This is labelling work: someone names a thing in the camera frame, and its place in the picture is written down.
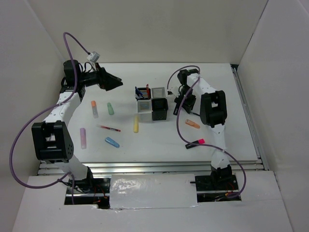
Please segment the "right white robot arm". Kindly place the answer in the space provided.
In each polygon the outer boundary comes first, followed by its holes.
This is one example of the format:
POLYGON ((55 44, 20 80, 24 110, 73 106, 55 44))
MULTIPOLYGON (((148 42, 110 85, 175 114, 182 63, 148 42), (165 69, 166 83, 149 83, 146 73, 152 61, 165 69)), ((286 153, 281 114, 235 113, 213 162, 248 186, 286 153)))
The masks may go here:
POLYGON ((211 87, 200 77, 197 66, 188 66, 176 71, 182 89, 174 102, 176 106, 173 114, 179 116, 183 108, 191 113, 197 96, 200 97, 199 117, 202 124, 209 126, 213 133, 215 145, 211 158, 211 185, 215 189, 222 189, 232 178, 232 170, 228 155, 225 153, 225 121, 227 118, 225 92, 211 87))

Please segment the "red gel pen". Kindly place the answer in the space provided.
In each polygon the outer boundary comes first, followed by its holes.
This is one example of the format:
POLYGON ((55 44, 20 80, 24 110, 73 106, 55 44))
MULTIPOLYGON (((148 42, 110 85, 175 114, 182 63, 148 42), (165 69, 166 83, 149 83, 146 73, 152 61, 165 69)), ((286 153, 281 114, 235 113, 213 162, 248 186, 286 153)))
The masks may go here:
POLYGON ((121 130, 120 130, 120 129, 111 128, 111 127, 107 127, 107 126, 103 126, 103 125, 97 125, 97 127, 99 127, 99 128, 103 128, 103 129, 106 129, 106 130, 111 130, 111 131, 121 132, 121 130))

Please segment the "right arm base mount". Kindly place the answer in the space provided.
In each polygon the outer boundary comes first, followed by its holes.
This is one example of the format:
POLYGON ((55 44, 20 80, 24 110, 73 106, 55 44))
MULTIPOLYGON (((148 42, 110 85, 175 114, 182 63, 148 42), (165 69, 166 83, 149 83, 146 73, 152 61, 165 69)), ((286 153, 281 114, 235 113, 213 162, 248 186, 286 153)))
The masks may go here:
POLYGON ((237 178, 232 172, 223 178, 218 178, 214 171, 210 175, 196 175, 190 184, 196 187, 198 203, 241 200, 237 178))

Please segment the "red ballpoint pen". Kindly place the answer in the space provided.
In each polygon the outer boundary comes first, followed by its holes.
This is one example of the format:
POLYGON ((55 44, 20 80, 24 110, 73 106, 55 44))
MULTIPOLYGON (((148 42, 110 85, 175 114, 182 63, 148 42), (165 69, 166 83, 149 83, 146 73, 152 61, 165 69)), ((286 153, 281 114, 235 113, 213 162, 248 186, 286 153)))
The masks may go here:
POLYGON ((150 91, 149 91, 149 85, 146 85, 146 93, 147 93, 147 98, 150 99, 150 91))

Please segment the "purple black highlighter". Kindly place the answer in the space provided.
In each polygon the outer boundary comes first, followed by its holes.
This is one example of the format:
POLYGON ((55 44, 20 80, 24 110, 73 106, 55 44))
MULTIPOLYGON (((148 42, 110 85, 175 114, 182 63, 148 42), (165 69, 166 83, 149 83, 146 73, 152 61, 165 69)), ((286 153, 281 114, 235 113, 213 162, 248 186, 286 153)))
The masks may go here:
POLYGON ((178 114, 179 106, 176 105, 173 111, 173 114, 176 116, 178 114))

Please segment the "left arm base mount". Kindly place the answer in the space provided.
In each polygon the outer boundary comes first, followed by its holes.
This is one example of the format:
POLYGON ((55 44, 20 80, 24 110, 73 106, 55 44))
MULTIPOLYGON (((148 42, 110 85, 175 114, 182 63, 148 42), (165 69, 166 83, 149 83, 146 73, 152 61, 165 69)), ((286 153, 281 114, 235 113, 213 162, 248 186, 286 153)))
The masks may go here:
POLYGON ((67 187, 64 205, 96 205, 99 209, 110 208, 110 178, 94 178, 90 185, 78 181, 61 181, 67 187))

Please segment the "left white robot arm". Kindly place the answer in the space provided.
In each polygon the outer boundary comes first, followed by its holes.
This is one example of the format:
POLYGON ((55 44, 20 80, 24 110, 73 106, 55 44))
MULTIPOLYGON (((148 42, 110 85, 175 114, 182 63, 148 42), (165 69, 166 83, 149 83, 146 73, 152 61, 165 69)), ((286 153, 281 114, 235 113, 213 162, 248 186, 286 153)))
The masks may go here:
POLYGON ((43 122, 31 127, 36 157, 47 164, 54 164, 64 173, 71 173, 71 181, 85 193, 93 191, 95 180, 89 167, 74 155, 74 144, 68 124, 74 111, 81 104, 86 87, 97 85, 106 91, 123 85, 122 80, 108 73, 98 63, 94 71, 82 72, 78 61, 63 64, 65 76, 56 107, 43 122))

